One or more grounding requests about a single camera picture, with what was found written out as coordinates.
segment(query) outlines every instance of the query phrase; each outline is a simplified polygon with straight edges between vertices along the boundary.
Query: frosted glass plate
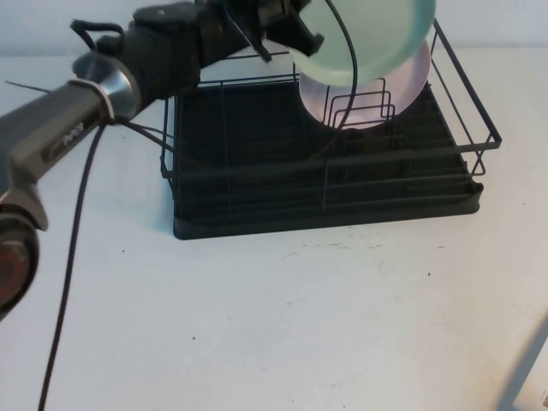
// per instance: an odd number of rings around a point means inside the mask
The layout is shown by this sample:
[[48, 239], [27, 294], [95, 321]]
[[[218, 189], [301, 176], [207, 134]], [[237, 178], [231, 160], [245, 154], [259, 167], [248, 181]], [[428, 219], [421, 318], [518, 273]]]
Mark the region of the frosted glass plate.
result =
[[[358, 82], [367, 84], [397, 69], [416, 53], [434, 21], [436, 0], [332, 0], [348, 29], [358, 59]], [[352, 60], [343, 32], [325, 0], [301, 11], [312, 33], [325, 41], [306, 57], [290, 50], [308, 77], [332, 86], [351, 86]]]
[[[374, 80], [368, 85], [359, 86], [357, 94], [367, 95], [356, 95], [354, 110], [348, 116], [346, 127], [374, 127], [407, 109], [424, 88], [430, 63], [430, 49], [424, 42], [418, 53], [386, 75], [384, 80]], [[328, 89], [325, 84], [301, 74], [299, 91], [301, 101], [312, 117], [326, 126], [339, 126], [348, 107], [349, 97], [346, 96], [350, 94], [350, 87], [332, 86]]]

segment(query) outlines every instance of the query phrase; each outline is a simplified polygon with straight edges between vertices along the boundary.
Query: wire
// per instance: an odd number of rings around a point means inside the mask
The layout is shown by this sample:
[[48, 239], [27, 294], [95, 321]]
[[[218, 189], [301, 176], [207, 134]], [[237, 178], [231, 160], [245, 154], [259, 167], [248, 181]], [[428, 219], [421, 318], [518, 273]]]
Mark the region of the wire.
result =
[[124, 127], [127, 127], [129, 129], [132, 129], [133, 131], [139, 133], [140, 135], [142, 135], [143, 137], [146, 137], [147, 139], [149, 139], [150, 141], [158, 144], [159, 146], [161, 146], [162, 148], [165, 148], [168, 152], [174, 152], [175, 150], [173, 149], [172, 146], [170, 146], [169, 144], [167, 143], [164, 143], [163, 141], [161, 141], [158, 137], [155, 137], [154, 135], [150, 134], [148, 131], [146, 131], [143, 127], [141, 127], [139, 124], [133, 124], [132, 122], [128, 122], [127, 120], [123, 120], [123, 119], [116, 119], [116, 124], [121, 124], [123, 125]]
[[[51, 90], [48, 90], [47, 88], [29, 86], [29, 85], [26, 85], [26, 84], [16, 83], [14, 81], [6, 80], [5, 83], [10, 84], [11, 86], [19, 87], [19, 88], [26, 88], [28, 90], [34, 90], [35, 92], [45, 92], [45, 93], [51, 92]], [[163, 130], [160, 130], [159, 128], [143, 126], [142, 124], [137, 124], [136, 122], [128, 122], [128, 121], [123, 120], [123, 119], [117, 119], [116, 123], [120, 123], [121, 125], [123, 125], [125, 127], [131, 128], [133, 131], [147, 137], [147, 139], [153, 141], [154, 143], [158, 144], [159, 146], [164, 147], [169, 152], [173, 152], [173, 148], [171, 146], [166, 145], [160, 139], [157, 139], [154, 136], [150, 136], [149, 134], [144, 134], [143, 133], [143, 130], [148, 130], [148, 131], [152, 131], [153, 133], [158, 133], [158, 134], [161, 134], [161, 135], [165, 134], [166, 137], [169, 137], [171, 139], [175, 138], [173, 135], [166, 133], [165, 130], [163, 131]]]
[[[333, 4], [331, 0], [325, 0], [325, 2], [329, 6], [331, 13], [337, 20], [337, 23], [342, 30], [342, 34], [344, 35], [344, 38], [346, 39], [346, 43], [348, 45], [348, 51], [350, 51], [350, 58], [352, 59], [352, 88], [350, 91], [350, 99], [348, 100], [348, 106], [344, 111], [344, 116], [342, 117], [342, 120], [337, 128], [337, 132], [341, 132], [343, 131], [343, 128], [346, 125], [346, 121], [348, 120], [348, 116], [350, 116], [350, 112], [352, 111], [352, 107], [354, 106], [356, 91], [358, 89], [358, 58], [356, 57], [356, 50], [354, 48], [354, 44], [352, 43], [352, 39], [350, 38], [350, 33], [348, 32], [348, 29], [344, 24], [343, 18], [339, 14], [337, 7], [335, 7], [335, 4]], [[331, 146], [333, 146], [338, 138], [339, 133], [335, 133], [335, 136], [330, 141], [328, 141], [325, 146], [315, 152], [310, 157], [310, 159], [314, 160], [315, 158], [319, 158], [324, 155], [331, 148]]]
[[[134, 126], [140, 127], [143, 130], [152, 131], [153, 133], [158, 133], [161, 135], [164, 135], [164, 131], [160, 130], [159, 128], [154, 128], [150, 126], [143, 126], [142, 124], [138, 124], [137, 122], [131, 122]], [[170, 139], [174, 139], [175, 137], [169, 133], [165, 134], [166, 137], [169, 137]]]
[[50, 92], [51, 90], [47, 90], [45, 88], [40, 88], [40, 87], [35, 87], [35, 86], [27, 86], [25, 84], [21, 84], [21, 83], [15, 83], [14, 81], [5, 81], [4, 83], [6, 84], [10, 84], [11, 86], [16, 86], [16, 87], [20, 87], [20, 88], [26, 88], [27, 90], [34, 90], [35, 92]]
[[82, 208], [84, 205], [84, 196], [86, 194], [87, 181], [89, 179], [90, 171], [92, 169], [93, 158], [97, 152], [98, 144], [103, 136], [105, 125], [102, 125], [95, 137], [93, 137], [92, 145], [87, 154], [86, 165], [82, 173], [80, 180], [80, 190], [78, 191], [78, 199], [76, 200], [76, 207], [74, 209], [74, 221], [72, 225], [72, 235], [70, 236], [70, 245], [68, 247], [67, 258], [67, 270], [65, 272], [65, 281], [63, 285], [63, 294], [61, 296], [61, 302], [59, 304], [59, 313], [57, 315], [57, 323], [55, 326], [55, 334], [53, 336], [53, 342], [51, 343], [50, 356], [48, 358], [48, 365], [45, 368], [44, 382], [42, 384], [42, 391], [40, 393], [40, 402], [38, 405], [38, 411], [45, 410], [45, 402], [47, 400], [48, 391], [50, 388], [51, 374], [53, 373], [53, 366], [55, 365], [55, 359], [57, 357], [57, 349], [59, 348], [59, 340], [61, 339], [61, 331], [63, 330], [63, 321], [65, 319], [65, 313], [67, 311], [67, 302], [69, 301], [70, 282], [72, 280], [72, 270], [74, 266], [74, 255], [76, 254], [76, 242], [78, 241], [78, 232], [80, 230], [80, 220], [82, 215]]

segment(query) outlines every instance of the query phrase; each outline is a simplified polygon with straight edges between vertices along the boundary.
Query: black wire dish rack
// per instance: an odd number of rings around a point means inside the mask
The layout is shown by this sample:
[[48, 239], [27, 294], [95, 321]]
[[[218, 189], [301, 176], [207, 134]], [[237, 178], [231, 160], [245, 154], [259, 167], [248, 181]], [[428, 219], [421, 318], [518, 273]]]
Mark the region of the black wire dish rack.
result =
[[[380, 104], [355, 108], [380, 110], [382, 122], [365, 130], [348, 124], [336, 131], [314, 120], [301, 103], [293, 64], [288, 74], [202, 81], [193, 95], [176, 98], [171, 168], [162, 152], [175, 235], [193, 239], [478, 211], [483, 185], [473, 178], [485, 174], [484, 152], [502, 140], [437, 21], [431, 51], [429, 81], [403, 113], [394, 116], [384, 87]], [[273, 55], [287, 58], [286, 51]], [[220, 64], [253, 59], [236, 56]], [[453, 71], [450, 80], [445, 72], [442, 77], [443, 68]], [[328, 118], [343, 115], [332, 107], [326, 99]], [[486, 140], [474, 142], [473, 131]]]

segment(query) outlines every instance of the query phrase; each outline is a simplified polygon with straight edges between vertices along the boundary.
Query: green plate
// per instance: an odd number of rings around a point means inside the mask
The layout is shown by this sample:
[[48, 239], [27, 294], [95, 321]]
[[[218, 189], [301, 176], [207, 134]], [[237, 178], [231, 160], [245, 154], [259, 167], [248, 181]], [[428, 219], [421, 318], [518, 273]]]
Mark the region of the green plate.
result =
[[[434, 22], [436, 0], [332, 0], [348, 29], [358, 58], [358, 82], [397, 69], [419, 50]], [[325, 0], [312, 0], [301, 11], [312, 33], [325, 41], [306, 57], [290, 50], [295, 64], [323, 84], [350, 86], [352, 59], [343, 31]]]

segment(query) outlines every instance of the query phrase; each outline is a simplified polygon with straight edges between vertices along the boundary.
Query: white tabletop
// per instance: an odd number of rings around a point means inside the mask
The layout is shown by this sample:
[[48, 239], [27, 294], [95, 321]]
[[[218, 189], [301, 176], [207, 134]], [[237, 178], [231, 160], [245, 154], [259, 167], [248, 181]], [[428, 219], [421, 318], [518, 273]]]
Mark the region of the white tabletop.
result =
[[[109, 128], [47, 409], [497, 409], [548, 311], [548, 49], [457, 54], [503, 136], [472, 216], [178, 241], [158, 148]], [[69, 62], [0, 59], [0, 80], [58, 86]], [[36, 96], [0, 84], [0, 114]], [[90, 142], [39, 183], [51, 227], [0, 324], [2, 410], [38, 404]]]

